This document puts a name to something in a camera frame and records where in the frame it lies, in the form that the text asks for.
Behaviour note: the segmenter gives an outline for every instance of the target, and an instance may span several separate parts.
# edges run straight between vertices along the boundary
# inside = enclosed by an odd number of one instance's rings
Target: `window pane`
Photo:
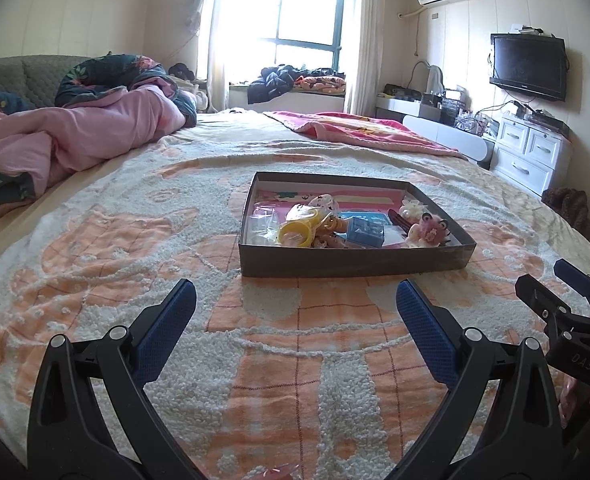
[[[280,0],[230,0],[235,9],[233,38],[274,38]]]
[[[333,44],[337,0],[281,0],[280,39]]]
[[[241,83],[259,78],[262,68],[275,65],[275,44],[268,41],[235,43],[227,57],[229,82]]]
[[[295,68],[305,66],[309,70],[329,68],[333,65],[333,53],[328,50],[316,50],[315,48],[278,45],[277,63],[293,65]]]

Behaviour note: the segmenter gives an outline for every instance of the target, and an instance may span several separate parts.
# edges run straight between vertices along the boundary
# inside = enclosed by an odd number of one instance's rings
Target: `drawer handle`
[[[523,174],[528,175],[529,173],[531,173],[529,170],[527,170],[526,168],[520,168],[520,166],[518,166],[517,164],[513,163],[513,167],[518,170],[521,171]]]

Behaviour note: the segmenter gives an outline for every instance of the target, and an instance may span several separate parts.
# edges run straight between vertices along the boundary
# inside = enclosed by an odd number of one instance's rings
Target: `bed sheet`
[[[525,272],[588,312],[552,265],[561,256],[590,273],[590,244],[492,174],[454,157],[315,142],[259,114],[200,116],[197,127],[76,174],[0,220],[0,436],[21,460],[49,339],[129,324],[182,277],[195,283],[198,308],[145,389],[209,476],[297,462],[305,479],[383,478],[408,450],[444,389],[396,313],[404,277],[242,278],[237,231],[255,171],[411,181],[478,243],[466,269],[413,278],[491,339],[546,344],[514,296]],[[118,449],[133,456],[101,384],[96,392]]]

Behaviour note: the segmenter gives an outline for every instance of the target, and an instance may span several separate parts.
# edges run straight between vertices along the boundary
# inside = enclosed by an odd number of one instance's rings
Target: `sheer curtain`
[[[355,0],[347,49],[344,111],[371,115],[375,110],[384,50],[384,0]]]
[[[226,76],[226,57],[229,48],[229,30],[226,23],[229,13],[223,12],[226,0],[204,0],[198,52],[198,76],[206,77],[209,111],[219,112],[229,106],[229,80]]]

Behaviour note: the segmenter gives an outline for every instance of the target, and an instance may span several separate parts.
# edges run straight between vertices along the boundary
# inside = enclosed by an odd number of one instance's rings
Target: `television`
[[[535,34],[491,34],[491,45],[492,84],[548,101],[566,100],[564,40]]]

